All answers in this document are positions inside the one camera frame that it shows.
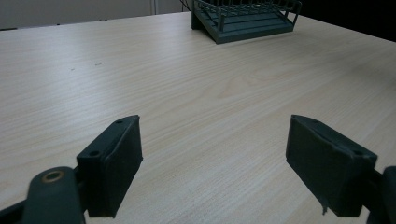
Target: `screw hole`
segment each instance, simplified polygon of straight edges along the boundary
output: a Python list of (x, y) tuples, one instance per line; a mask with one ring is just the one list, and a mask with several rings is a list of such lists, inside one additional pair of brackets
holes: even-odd
[(90, 156), (92, 156), (92, 157), (97, 156), (97, 155), (99, 155), (99, 151), (90, 152)]
[(363, 155), (363, 153), (362, 152), (360, 152), (360, 151), (358, 151), (358, 150), (354, 150), (353, 151), (356, 155), (358, 155), (358, 156), (361, 156), (361, 155)]
[(43, 181), (44, 183), (51, 183), (51, 182), (55, 182), (55, 181), (61, 179), (62, 177), (64, 177), (64, 172), (52, 171), (52, 172), (49, 172), (48, 174), (44, 175), (43, 178), (41, 179), (41, 181)]

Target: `green metal rack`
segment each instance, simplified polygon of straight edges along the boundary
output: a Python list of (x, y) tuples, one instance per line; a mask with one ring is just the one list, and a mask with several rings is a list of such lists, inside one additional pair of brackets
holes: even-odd
[(301, 6), (296, 0), (192, 0), (191, 28), (206, 29), (217, 44), (277, 35), (293, 31)]

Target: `light wood grain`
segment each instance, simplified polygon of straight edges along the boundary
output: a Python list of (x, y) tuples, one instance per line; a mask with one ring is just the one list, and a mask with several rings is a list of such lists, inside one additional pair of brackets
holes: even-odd
[(365, 223), (323, 216), (287, 165), (291, 114), (396, 164), (396, 46), (300, 17), (216, 45), (190, 13), (0, 33), (0, 209), (138, 114), (144, 161), (116, 219), (88, 223)]

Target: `wire rack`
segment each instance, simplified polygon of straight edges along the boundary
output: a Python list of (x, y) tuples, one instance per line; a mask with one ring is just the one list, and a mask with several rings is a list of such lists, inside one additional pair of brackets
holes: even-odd
[(301, 6), (296, 0), (192, 0), (191, 28), (205, 28), (217, 44), (282, 34), (293, 31)]

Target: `wall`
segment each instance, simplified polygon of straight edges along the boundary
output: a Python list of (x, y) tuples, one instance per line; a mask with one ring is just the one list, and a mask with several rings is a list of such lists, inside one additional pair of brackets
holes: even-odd
[(1, 0), (0, 29), (153, 14), (154, 0)]

